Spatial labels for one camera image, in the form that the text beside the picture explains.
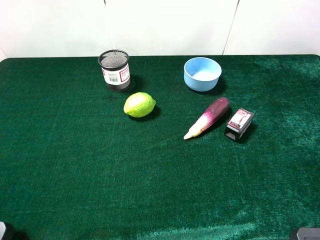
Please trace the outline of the grey robot base right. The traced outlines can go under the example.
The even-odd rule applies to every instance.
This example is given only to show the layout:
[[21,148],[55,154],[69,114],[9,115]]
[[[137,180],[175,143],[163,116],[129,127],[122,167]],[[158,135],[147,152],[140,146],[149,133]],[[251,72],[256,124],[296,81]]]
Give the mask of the grey robot base right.
[[291,232],[290,240],[320,240],[319,227],[301,227]]

